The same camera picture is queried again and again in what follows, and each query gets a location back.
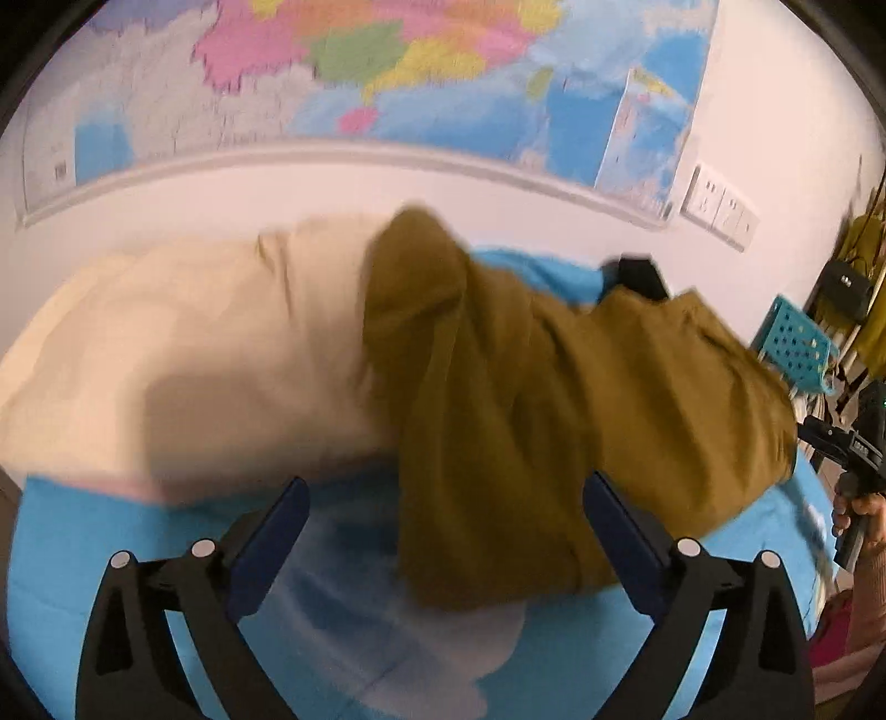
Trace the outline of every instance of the black bag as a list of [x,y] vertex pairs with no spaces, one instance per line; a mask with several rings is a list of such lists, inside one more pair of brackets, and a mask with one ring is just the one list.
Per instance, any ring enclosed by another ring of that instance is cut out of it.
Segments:
[[874,286],[845,260],[831,260],[821,271],[821,294],[828,298],[841,315],[855,325],[867,318]]

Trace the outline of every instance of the cream fabric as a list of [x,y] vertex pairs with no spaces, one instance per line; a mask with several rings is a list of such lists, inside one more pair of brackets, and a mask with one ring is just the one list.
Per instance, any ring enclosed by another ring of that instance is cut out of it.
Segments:
[[390,450],[361,344],[384,226],[318,219],[80,270],[0,364],[0,465],[182,502]]

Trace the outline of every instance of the person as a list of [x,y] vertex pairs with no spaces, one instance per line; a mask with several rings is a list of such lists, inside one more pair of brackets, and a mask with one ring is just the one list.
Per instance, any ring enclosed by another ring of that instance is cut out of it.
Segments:
[[[834,498],[836,537],[851,525],[848,508]],[[828,601],[810,640],[816,720],[839,716],[886,645],[886,497],[861,497],[852,509],[869,518],[853,587]]]

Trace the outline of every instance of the person's arm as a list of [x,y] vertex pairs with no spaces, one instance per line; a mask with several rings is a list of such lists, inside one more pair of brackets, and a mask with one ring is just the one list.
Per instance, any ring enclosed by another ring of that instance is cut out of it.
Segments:
[[[840,536],[849,526],[846,501],[834,501],[834,531]],[[855,567],[852,612],[846,653],[855,653],[886,640],[886,498],[870,495],[853,501],[859,515],[868,515],[867,537]]]

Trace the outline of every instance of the white wall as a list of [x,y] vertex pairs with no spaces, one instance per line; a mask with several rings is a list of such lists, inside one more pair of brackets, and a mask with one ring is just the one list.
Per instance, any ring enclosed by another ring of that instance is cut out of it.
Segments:
[[15,230],[20,155],[0,143],[0,352],[76,267],[113,247],[176,235],[252,236],[306,215],[435,208],[466,239],[597,264],[652,254],[672,290],[697,286],[745,340],[773,297],[805,302],[843,215],[882,170],[873,113],[824,43],[777,0],[721,0],[684,158],[732,181],[759,210],[744,254],[678,218],[648,231],[565,200],[442,172],[341,164],[237,167],[110,192]]

